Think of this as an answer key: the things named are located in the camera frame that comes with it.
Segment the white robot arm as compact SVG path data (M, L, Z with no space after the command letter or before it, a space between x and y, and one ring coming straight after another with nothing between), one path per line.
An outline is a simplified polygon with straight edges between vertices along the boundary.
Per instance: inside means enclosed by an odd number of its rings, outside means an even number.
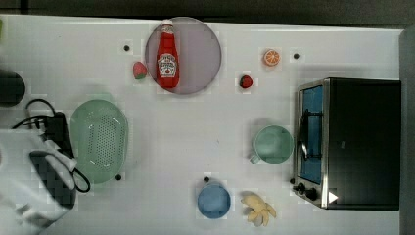
M73 209L76 159L61 112L1 131L1 235L38 235Z

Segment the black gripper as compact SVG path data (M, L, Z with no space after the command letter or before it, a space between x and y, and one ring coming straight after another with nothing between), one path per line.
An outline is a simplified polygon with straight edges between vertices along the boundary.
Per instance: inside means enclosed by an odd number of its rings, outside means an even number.
M64 113L56 112L52 117L46 117L45 135L47 140L52 140L58 145L59 151L62 154L70 159L74 158L68 124Z

